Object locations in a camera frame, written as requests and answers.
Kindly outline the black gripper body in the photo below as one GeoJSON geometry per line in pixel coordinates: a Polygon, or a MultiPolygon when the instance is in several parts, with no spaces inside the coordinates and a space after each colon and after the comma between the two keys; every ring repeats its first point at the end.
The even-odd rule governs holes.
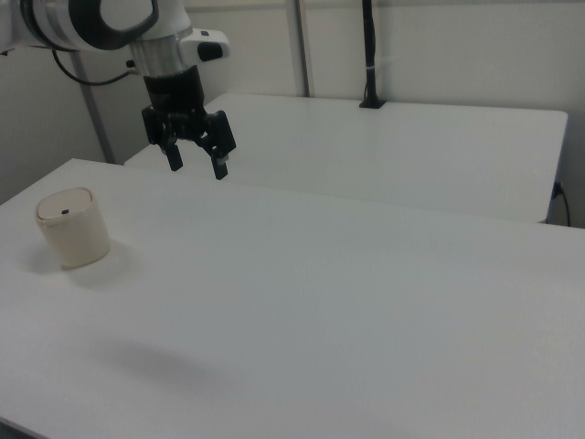
{"type": "Polygon", "coordinates": [[[149,140],[160,140],[163,124],[171,123],[174,136],[196,140],[206,132],[205,94],[197,67],[165,77],[144,77],[151,105],[142,110],[149,140]]]}

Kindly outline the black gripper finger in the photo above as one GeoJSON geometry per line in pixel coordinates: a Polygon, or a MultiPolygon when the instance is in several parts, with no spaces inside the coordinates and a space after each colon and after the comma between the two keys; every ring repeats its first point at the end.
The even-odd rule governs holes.
{"type": "Polygon", "coordinates": [[[173,172],[179,170],[183,161],[176,144],[175,130],[167,115],[149,106],[142,109],[142,116],[149,143],[159,146],[173,172]]]}
{"type": "Polygon", "coordinates": [[[203,117],[202,133],[196,136],[195,143],[209,155],[216,180],[226,177],[229,153],[237,146],[224,111],[203,117]]]}

